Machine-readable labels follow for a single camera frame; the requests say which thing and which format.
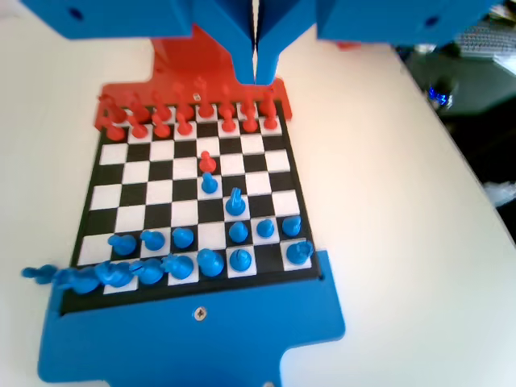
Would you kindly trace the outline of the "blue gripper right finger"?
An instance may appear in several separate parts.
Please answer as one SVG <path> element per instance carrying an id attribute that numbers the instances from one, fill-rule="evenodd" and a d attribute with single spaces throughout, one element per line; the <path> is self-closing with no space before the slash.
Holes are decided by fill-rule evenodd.
<path id="1" fill-rule="evenodd" d="M 316 22 L 316 1 L 260 1 L 256 33 L 256 84 L 271 85 L 280 54 Z"/>

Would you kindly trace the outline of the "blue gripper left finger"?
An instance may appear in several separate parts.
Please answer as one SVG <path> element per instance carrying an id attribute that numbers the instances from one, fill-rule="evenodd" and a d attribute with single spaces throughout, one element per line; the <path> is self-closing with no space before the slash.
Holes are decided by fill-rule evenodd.
<path id="1" fill-rule="evenodd" d="M 194 22 L 230 54 L 236 79 L 255 83 L 252 1 L 193 1 Z"/>

